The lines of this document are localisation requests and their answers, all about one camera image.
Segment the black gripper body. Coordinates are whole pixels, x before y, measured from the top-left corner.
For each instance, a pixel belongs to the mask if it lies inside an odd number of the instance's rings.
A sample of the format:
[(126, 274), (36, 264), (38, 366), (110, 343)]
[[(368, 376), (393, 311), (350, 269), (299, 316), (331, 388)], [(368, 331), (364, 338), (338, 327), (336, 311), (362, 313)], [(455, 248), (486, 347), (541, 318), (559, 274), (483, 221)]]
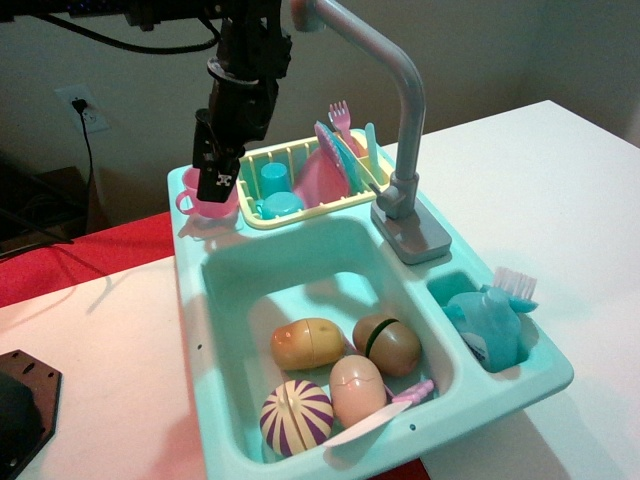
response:
[(242, 81), (215, 75), (209, 104), (212, 147), (215, 157), (241, 158), (250, 142), (265, 138), (279, 86), (276, 79)]

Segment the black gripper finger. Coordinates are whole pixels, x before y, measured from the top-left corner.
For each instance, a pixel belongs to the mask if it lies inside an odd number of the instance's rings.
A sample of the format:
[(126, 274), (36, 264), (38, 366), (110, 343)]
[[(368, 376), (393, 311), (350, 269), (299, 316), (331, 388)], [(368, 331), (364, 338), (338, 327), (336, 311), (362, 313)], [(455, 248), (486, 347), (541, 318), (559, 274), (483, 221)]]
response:
[(198, 109), (195, 113), (192, 166), (206, 170), (213, 165), (212, 132), (208, 109)]
[(205, 202), (225, 203), (239, 174), (239, 160), (204, 154), (196, 168), (199, 170), (197, 198)]

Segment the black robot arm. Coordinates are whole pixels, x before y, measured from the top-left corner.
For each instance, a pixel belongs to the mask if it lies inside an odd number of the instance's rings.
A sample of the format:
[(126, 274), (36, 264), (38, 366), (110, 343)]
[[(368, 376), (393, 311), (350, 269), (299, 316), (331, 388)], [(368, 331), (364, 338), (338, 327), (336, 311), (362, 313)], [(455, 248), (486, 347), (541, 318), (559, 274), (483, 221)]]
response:
[[(215, 49), (207, 70), (213, 79), (209, 105), (196, 112), (192, 165), (197, 197), (224, 203), (240, 173), (249, 142), (265, 138), (278, 82), (291, 60), (291, 37), (281, 27), (278, 1), (4, 1), (1, 20), (32, 16), (94, 41), (135, 53), (177, 55)], [(163, 21), (196, 19), (210, 40), (180, 47), (143, 47), (73, 24), (73, 19), (122, 14), (151, 31)]]

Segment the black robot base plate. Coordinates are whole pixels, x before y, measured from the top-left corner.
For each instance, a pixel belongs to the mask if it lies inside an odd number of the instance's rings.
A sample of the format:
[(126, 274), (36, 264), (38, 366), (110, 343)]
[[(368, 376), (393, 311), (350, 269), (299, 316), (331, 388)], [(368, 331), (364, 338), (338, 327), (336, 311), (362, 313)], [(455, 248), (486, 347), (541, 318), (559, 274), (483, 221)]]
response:
[(1, 477), (15, 479), (56, 431), (62, 373), (16, 349), (1, 355)]

